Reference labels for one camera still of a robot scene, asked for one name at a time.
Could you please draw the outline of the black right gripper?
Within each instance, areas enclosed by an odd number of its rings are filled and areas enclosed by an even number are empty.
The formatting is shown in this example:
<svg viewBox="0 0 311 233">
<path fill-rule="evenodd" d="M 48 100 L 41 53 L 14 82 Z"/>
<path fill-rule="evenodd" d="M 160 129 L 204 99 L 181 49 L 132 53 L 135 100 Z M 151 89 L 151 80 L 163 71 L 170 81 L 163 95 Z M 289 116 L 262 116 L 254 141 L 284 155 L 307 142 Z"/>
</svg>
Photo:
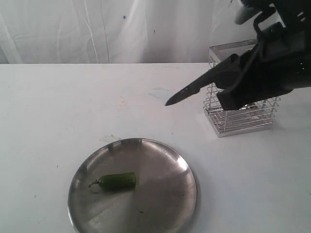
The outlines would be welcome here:
<svg viewBox="0 0 311 233">
<path fill-rule="evenodd" d="M 297 15 L 291 23 L 277 22 L 265 30 L 254 19 L 257 44 L 239 55 L 240 71 L 220 71 L 215 75 L 216 94 L 225 111 L 290 93 L 311 85 L 311 16 Z"/>
</svg>

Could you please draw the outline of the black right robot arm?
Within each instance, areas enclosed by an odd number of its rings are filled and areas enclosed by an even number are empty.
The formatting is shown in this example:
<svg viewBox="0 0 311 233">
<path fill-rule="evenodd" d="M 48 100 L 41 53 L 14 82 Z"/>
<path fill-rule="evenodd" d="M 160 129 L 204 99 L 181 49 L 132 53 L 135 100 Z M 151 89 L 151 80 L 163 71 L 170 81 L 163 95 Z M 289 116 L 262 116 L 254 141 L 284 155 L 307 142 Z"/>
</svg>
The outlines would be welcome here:
<svg viewBox="0 0 311 233">
<path fill-rule="evenodd" d="M 257 43 L 223 72 L 232 82 L 217 93 L 226 111 L 311 85 L 311 2 L 242 0 L 236 24 L 255 17 Z"/>
</svg>

